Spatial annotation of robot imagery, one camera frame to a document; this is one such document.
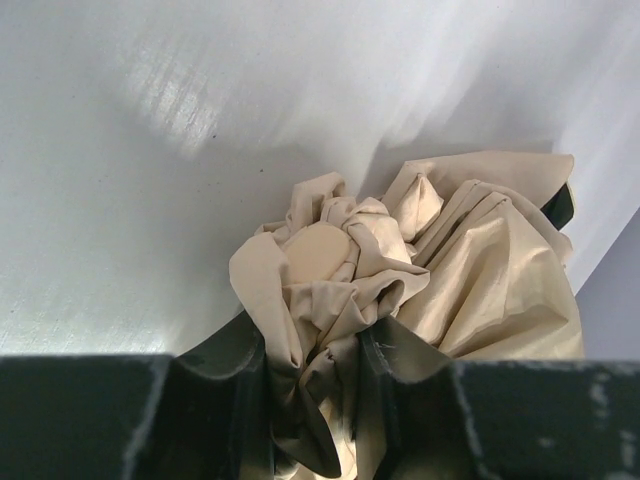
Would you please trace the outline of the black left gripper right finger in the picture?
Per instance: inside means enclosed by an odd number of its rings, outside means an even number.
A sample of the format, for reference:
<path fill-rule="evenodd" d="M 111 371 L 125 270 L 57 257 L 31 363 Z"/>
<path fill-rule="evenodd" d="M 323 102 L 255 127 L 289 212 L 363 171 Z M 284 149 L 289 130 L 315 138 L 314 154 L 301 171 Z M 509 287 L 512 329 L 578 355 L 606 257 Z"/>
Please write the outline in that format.
<path fill-rule="evenodd" d="M 362 479 L 635 479 L 639 367 L 454 360 L 392 318 L 362 332 Z"/>

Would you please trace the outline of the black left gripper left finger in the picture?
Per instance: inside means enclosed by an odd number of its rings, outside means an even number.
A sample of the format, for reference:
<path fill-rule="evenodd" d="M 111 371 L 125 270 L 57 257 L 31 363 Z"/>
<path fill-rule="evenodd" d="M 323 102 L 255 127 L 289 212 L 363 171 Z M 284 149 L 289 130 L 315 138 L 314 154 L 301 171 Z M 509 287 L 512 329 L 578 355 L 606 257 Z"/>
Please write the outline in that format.
<path fill-rule="evenodd" d="M 240 314 L 180 355 L 5 356 L 5 479 L 270 479 L 264 341 Z"/>

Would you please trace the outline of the beige and black folding umbrella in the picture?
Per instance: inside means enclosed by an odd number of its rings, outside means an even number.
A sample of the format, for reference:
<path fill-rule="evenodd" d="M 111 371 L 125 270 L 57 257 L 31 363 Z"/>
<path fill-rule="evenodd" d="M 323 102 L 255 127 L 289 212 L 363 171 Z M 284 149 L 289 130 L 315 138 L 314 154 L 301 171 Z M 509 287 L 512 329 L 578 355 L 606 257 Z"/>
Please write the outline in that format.
<path fill-rule="evenodd" d="M 484 151 L 408 161 L 380 198 L 336 173 L 294 187 L 229 262 L 265 341 L 278 478 L 356 477 L 357 336 L 387 316 L 453 358 L 583 356 L 571 241 L 543 211 L 573 167 Z"/>

